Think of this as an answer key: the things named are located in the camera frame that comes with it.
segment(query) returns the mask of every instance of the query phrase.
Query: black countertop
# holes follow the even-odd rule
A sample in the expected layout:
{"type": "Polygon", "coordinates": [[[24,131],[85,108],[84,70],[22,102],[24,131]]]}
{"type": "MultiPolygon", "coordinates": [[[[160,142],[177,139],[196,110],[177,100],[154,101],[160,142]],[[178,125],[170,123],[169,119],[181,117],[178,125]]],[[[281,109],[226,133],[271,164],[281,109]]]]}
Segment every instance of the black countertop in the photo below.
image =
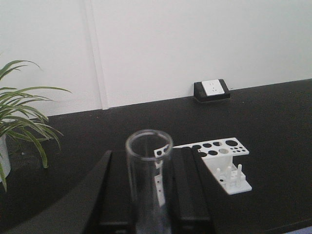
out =
{"type": "MultiPolygon", "coordinates": [[[[287,226],[290,221],[306,219],[308,224],[312,219],[312,197],[306,196],[312,194],[311,177],[300,177],[311,175],[312,168],[312,79],[232,90],[230,99],[206,104],[182,97],[49,119],[64,134],[61,151],[55,142],[44,143],[48,169],[40,166],[31,145],[24,145],[22,159],[18,153],[11,156],[8,192],[0,190],[0,232],[59,201],[84,180],[107,150],[123,150],[127,137],[140,129],[163,130],[175,145],[238,138],[251,152],[240,156],[250,184],[272,179],[273,184],[263,187],[284,191],[289,186],[289,193],[280,193],[285,201],[280,209],[289,212],[290,219],[283,218],[277,207],[268,207],[270,215],[263,220],[274,218],[276,225],[287,226]],[[281,154],[284,158],[277,162],[275,156],[281,154]],[[268,165],[267,171],[254,166],[259,162],[268,165]],[[298,180],[285,183],[283,177],[288,173],[298,180]]],[[[261,197],[259,203],[269,199],[268,194],[258,199],[261,197]]],[[[274,228],[266,223],[260,226],[274,228]]]]}

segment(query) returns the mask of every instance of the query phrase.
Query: green leaf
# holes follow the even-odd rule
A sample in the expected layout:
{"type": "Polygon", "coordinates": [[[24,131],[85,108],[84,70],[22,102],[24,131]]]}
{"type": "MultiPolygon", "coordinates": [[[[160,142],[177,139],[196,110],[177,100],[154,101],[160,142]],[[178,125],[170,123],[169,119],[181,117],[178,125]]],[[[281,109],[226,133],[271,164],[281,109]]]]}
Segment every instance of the green leaf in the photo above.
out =
{"type": "Polygon", "coordinates": [[[34,62],[32,62],[32,61],[28,61],[28,60],[14,60],[14,61],[11,61],[11,62],[7,63],[7,64],[0,70],[0,80],[1,80],[5,75],[7,75],[6,73],[7,73],[8,70],[11,69],[11,66],[13,66],[14,64],[21,63],[21,62],[29,62],[29,63],[32,63],[32,64],[36,65],[38,68],[40,68],[38,64],[36,64],[36,63],[34,63],[34,62]]]}
{"type": "Polygon", "coordinates": [[[25,133],[25,135],[27,135],[32,140],[32,142],[34,143],[34,145],[36,146],[36,148],[38,149],[38,151],[40,153],[43,167],[47,168],[48,167],[47,155],[45,154],[45,151],[44,151],[43,147],[41,146],[40,142],[29,131],[27,131],[25,129],[22,129],[22,131],[25,133]]]}

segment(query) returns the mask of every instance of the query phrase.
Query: white wall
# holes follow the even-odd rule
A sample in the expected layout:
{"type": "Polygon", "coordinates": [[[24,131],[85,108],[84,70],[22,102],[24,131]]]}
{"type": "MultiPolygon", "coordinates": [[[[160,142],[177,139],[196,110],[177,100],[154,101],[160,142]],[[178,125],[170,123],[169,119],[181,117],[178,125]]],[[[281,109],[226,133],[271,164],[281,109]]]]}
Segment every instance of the white wall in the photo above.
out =
{"type": "Polygon", "coordinates": [[[1,81],[1,87],[57,86],[42,91],[57,102],[35,105],[46,115],[101,109],[98,79],[83,0],[0,0],[0,66],[36,62],[1,81]]]}
{"type": "Polygon", "coordinates": [[[1,86],[58,86],[58,115],[312,78],[308,0],[0,0],[0,66],[29,66],[1,86]]]}
{"type": "Polygon", "coordinates": [[[312,78],[312,1],[92,3],[110,107],[312,78]]]}

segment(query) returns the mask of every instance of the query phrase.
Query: electrical outlet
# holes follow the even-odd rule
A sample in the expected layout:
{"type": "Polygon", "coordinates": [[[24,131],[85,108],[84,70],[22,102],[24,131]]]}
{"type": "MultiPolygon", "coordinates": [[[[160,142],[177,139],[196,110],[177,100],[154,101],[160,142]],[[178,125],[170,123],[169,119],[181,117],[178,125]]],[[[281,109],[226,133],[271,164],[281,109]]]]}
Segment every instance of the electrical outlet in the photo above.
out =
{"type": "Polygon", "coordinates": [[[203,81],[201,84],[203,85],[207,96],[224,93],[223,87],[218,79],[203,81]]]}
{"type": "Polygon", "coordinates": [[[230,92],[223,79],[214,79],[195,82],[194,97],[199,102],[207,102],[229,98],[230,92]]]}

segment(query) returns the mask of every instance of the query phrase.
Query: spider plant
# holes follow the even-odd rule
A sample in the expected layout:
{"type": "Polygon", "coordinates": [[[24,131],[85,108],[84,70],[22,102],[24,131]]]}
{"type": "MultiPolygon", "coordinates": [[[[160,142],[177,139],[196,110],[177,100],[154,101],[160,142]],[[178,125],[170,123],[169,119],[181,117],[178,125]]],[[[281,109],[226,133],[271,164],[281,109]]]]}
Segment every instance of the spider plant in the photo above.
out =
{"type": "MultiPolygon", "coordinates": [[[[20,70],[21,67],[36,63],[27,60],[15,60],[7,63],[0,69],[0,80],[7,74],[20,70]]],[[[13,140],[25,140],[32,142],[38,150],[44,168],[48,167],[47,155],[41,145],[42,141],[55,139],[60,146],[57,134],[61,134],[58,130],[46,124],[48,117],[31,107],[29,104],[35,101],[52,101],[43,96],[29,94],[29,91],[36,89],[65,89],[57,87],[37,86],[24,89],[16,89],[11,87],[0,88],[0,137],[4,134],[13,140]]],[[[7,191],[7,184],[2,165],[0,163],[0,178],[2,184],[7,191]]]]}

